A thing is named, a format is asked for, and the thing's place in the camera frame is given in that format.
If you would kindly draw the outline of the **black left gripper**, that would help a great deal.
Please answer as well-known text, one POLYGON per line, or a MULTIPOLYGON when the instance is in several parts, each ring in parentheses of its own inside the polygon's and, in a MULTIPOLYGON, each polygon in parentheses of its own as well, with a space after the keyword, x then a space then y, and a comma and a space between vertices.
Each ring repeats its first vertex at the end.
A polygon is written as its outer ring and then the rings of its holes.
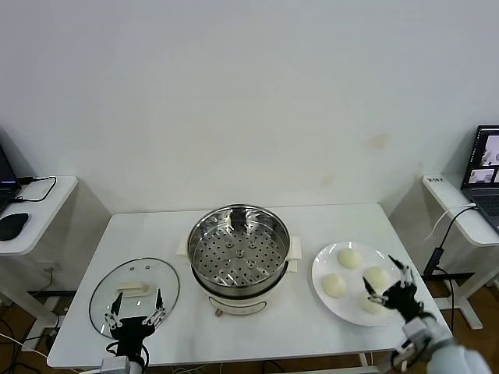
POLYGON ((105 322, 114 340, 113 353, 117 356, 139 357, 142 354, 143 341, 155 332, 154 325, 160 325, 166 315, 161 289, 158 288, 154 311, 148 316, 128 317, 119 320, 123 293, 120 292, 104 314, 105 322))

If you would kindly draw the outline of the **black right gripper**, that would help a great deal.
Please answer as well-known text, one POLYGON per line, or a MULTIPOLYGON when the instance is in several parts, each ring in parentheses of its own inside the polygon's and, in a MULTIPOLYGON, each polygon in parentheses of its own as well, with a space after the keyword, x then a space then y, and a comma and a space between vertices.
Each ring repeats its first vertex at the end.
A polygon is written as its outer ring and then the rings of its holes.
POLYGON ((374 304, 385 306, 387 309, 397 310, 406 322, 410 322, 424 311, 424 304, 415 300, 417 286, 413 271, 410 266, 405 265, 395 257, 391 255, 388 257, 399 270, 399 280, 387 290, 381 289, 381 293, 379 293, 363 277, 363 284, 368 294, 367 299, 374 304))

